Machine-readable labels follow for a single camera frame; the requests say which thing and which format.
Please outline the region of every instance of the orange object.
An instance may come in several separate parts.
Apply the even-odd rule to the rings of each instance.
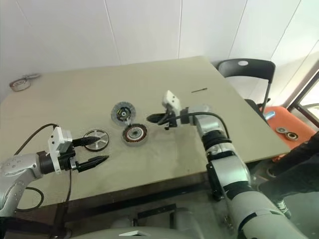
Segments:
[[[300,144],[308,141],[311,136],[316,133],[316,131],[314,131],[311,127],[302,122],[284,107],[274,106],[265,108],[265,113],[268,113],[270,111],[274,111],[276,114],[273,118],[267,121],[269,126],[278,135],[278,137],[280,137],[281,140],[289,146],[290,149],[293,149]],[[276,132],[277,127],[284,127],[287,129],[287,131],[296,133],[298,135],[298,139],[296,141],[287,139],[284,134]],[[276,162],[282,157],[283,155],[278,156],[274,158],[273,161]]]

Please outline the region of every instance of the chair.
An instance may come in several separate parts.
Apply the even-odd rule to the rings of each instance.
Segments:
[[[261,113],[265,111],[266,103],[268,101],[268,94],[276,65],[271,61],[257,60],[257,59],[230,59],[219,63],[217,70],[225,77],[230,76],[250,76],[268,80],[268,85],[265,93],[264,102],[262,103]],[[252,100],[246,102],[252,107]]]
[[[259,104],[256,104],[253,100],[250,100],[250,99],[245,99],[245,101],[259,115],[259,117],[262,118],[263,121],[268,124],[263,113],[260,111],[261,106]]]
[[[274,111],[276,115],[275,117],[268,120],[268,125],[290,149],[293,149],[300,144],[308,141],[310,137],[316,133],[316,131],[314,131],[310,126],[302,122],[299,118],[297,118],[295,115],[290,113],[286,108],[282,106],[266,107],[265,112],[267,113],[270,111]],[[287,139],[284,134],[278,133],[276,131],[278,127],[284,127],[287,131],[296,133],[298,135],[298,139]],[[273,161],[278,161],[280,158],[281,156],[276,157],[273,159]]]

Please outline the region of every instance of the chair backrest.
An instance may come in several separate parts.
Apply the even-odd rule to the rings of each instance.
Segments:
[[[271,61],[240,58],[222,61],[218,64],[217,70],[226,78],[230,76],[251,76],[268,80],[262,112],[264,112],[270,86],[273,81],[276,65]]]

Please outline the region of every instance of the white wall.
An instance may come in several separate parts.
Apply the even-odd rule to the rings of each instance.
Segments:
[[[279,105],[318,59],[318,9],[318,0],[0,0],[0,101],[27,73],[206,55],[274,61]],[[264,81],[232,83],[263,97]]]

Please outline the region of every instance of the person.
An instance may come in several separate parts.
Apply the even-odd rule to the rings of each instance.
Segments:
[[[273,179],[260,184],[258,190],[290,219],[286,196],[319,191],[319,131],[268,168],[267,174]]]

